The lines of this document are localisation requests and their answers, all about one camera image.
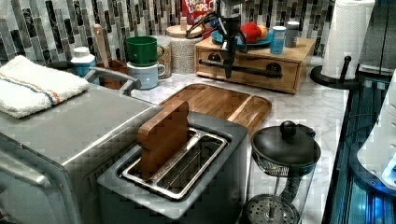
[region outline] french press lid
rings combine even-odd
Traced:
[[[260,129],[252,136],[253,153],[272,163],[303,168],[315,164],[320,147],[314,140],[314,131],[292,121],[280,126]]]

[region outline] cup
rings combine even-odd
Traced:
[[[134,66],[147,67],[157,63],[165,50],[157,45],[157,39],[152,36],[134,36],[126,39],[127,61]]]
[[[295,48],[297,46],[297,36],[300,23],[297,21],[288,21],[286,25],[285,47]]]
[[[131,63],[127,63],[128,74],[140,80],[142,87],[140,90],[154,88],[158,85],[158,77],[163,76],[166,72],[166,67],[163,64],[156,63],[152,66],[140,67]],[[159,74],[158,70],[162,68],[163,71]]]
[[[273,28],[273,35],[271,39],[271,50],[270,50],[272,54],[283,53],[283,47],[285,45],[285,33],[286,33],[286,27],[284,26],[275,26]]]

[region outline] red fruit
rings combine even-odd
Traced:
[[[253,22],[244,24],[241,27],[241,31],[246,37],[247,44],[256,43],[259,40],[260,36],[262,36],[262,30]]]

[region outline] paper towel holder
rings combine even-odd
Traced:
[[[317,66],[314,67],[311,71],[311,79],[320,85],[338,90],[356,90],[361,86],[361,83],[364,81],[364,76],[358,75],[360,67],[360,64],[358,63],[355,72],[355,78],[346,80],[347,68],[351,60],[352,58],[350,56],[346,56],[344,58],[344,66],[343,70],[341,71],[341,76],[339,78],[327,77],[321,74],[322,66]]]

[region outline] white striped towel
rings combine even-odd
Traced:
[[[17,56],[0,67],[0,111],[20,119],[86,91],[87,80]]]

